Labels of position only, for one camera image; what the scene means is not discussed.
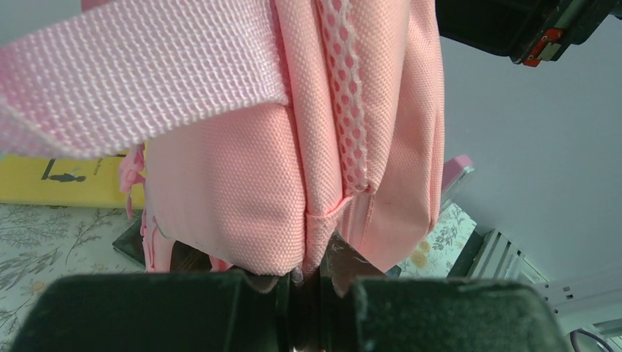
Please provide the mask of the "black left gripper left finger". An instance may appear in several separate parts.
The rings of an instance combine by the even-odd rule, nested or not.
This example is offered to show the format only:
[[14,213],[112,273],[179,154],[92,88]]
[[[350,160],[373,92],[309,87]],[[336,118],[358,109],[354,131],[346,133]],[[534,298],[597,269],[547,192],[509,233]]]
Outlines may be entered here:
[[290,351],[287,297],[240,270],[94,274],[53,282],[13,351]]

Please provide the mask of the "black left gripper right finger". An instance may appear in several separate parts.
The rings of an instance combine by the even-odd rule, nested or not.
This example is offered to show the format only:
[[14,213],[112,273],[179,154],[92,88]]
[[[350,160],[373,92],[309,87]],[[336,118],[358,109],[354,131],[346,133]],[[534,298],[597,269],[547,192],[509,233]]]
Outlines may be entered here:
[[320,269],[323,351],[564,351],[530,286],[490,279],[388,276],[340,235]]

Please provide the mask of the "pink student backpack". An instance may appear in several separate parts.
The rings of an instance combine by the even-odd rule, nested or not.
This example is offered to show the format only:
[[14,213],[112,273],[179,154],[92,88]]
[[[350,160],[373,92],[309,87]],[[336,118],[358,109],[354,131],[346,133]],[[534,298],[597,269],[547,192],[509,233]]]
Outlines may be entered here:
[[148,271],[311,275],[329,239],[382,271],[434,228],[433,1],[110,1],[1,48],[1,151],[126,152]]

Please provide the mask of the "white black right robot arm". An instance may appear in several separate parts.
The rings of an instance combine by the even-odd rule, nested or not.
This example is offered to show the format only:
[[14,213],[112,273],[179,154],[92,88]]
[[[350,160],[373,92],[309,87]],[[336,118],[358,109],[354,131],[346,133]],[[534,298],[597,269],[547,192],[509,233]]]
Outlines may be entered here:
[[437,0],[440,35],[516,65],[555,62],[581,45],[620,0]]

